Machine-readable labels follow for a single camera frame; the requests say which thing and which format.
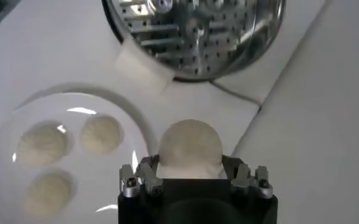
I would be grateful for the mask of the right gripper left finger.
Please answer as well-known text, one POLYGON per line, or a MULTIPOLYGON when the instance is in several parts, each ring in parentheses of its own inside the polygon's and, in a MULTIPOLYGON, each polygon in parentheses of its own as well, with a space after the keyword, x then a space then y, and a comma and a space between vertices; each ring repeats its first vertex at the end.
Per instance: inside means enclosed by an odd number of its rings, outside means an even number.
POLYGON ((119 189, 126 198, 139 196, 141 188, 151 196, 160 195, 163 191, 163 180, 156 175, 159 156, 144 157, 136 171, 132 170, 130 164, 122 165, 119 170, 119 189))

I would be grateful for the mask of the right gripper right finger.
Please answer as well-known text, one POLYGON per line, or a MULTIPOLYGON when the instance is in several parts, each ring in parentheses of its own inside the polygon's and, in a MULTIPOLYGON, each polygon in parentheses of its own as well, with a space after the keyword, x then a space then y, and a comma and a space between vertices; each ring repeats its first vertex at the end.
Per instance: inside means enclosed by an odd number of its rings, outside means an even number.
POLYGON ((223 155, 221 163, 233 191, 241 191, 246 195, 252 189, 259 198, 273 197, 273 186, 269 182, 266 166, 258 166, 252 175, 251 168, 240 158, 223 155))

